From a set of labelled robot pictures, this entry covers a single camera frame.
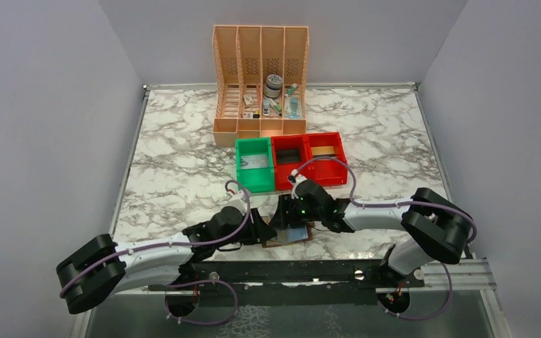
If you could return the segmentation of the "brown leather card holder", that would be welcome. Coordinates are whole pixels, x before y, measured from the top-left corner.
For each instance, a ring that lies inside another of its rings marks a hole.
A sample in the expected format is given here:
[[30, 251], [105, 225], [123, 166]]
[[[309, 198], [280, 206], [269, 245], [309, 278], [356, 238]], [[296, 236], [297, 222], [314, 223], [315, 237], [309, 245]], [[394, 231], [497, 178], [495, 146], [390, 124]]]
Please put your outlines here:
[[303, 227], [275, 229], [276, 235], [262, 243], [262, 247], [274, 248], [311, 241], [313, 239], [311, 231], [312, 228], [313, 225], [311, 223], [307, 223]]

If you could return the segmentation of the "red plastic bin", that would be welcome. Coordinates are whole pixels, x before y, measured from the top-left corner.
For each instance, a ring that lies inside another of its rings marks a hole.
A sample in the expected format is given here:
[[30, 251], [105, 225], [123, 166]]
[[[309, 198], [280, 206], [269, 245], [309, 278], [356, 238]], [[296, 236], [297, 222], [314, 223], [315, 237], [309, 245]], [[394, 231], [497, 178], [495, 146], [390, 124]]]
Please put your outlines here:
[[271, 137], [274, 162], [275, 190], [291, 190], [288, 180], [293, 170], [311, 160], [311, 150], [305, 134]]
[[[347, 162], [339, 132], [310, 133], [306, 136], [310, 150], [311, 147], [315, 146], [333, 146], [336, 156], [322, 157], [331, 157], [343, 163]], [[315, 161], [306, 168], [309, 169], [311, 177], [315, 182], [325, 187], [340, 186], [347, 183], [348, 172], [345, 167], [332, 160], [321, 159], [320, 157], [314, 159]]]

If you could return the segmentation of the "green plastic bin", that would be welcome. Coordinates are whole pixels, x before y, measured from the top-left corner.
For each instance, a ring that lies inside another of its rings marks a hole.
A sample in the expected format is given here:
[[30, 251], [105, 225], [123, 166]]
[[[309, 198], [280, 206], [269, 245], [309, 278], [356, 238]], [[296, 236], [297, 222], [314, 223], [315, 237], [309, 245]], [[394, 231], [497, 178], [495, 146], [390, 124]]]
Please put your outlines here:
[[252, 193], [275, 190], [271, 139], [238, 139], [235, 143], [237, 181]]

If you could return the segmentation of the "gold VIP card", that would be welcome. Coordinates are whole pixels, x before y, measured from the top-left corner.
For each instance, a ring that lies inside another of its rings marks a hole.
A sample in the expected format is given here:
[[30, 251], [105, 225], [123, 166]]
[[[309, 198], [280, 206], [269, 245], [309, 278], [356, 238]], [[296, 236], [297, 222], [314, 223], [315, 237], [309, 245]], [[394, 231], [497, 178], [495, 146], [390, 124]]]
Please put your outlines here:
[[322, 156], [336, 156], [336, 152], [333, 146], [311, 147], [311, 154], [314, 158]]

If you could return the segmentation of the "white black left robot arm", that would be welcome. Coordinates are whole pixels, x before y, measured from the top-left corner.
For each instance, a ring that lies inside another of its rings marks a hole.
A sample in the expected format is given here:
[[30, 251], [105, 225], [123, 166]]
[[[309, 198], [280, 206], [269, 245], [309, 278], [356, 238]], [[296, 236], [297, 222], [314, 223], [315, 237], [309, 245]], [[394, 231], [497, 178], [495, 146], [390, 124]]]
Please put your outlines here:
[[60, 297], [69, 313], [79, 314], [129, 289], [158, 284], [184, 289], [193, 280], [189, 265], [212, 257], [222, 246], [262, 244], [276, 235], [256, 208], [234, 206], [164, 239], [115, 242], [100, 234], [56, 266]]

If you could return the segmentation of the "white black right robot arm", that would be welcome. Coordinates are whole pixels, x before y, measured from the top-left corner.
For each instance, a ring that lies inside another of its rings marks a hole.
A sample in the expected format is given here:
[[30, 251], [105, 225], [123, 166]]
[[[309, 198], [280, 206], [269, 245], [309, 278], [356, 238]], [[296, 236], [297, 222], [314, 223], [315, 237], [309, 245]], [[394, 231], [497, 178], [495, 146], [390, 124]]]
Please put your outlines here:
[[475, 234], [471, 216], [428, 188], [409, 199], [378, 204], [335, 198], [312, 180], [278, 199], [269, 225], [277, 230], [320, 223], [335, 233], [364, 230], [405, 231], [410, 238], [391, 246], [378, 268], [380, 281], [394, 287], [414, 270], [438, 261], [457, 264]]

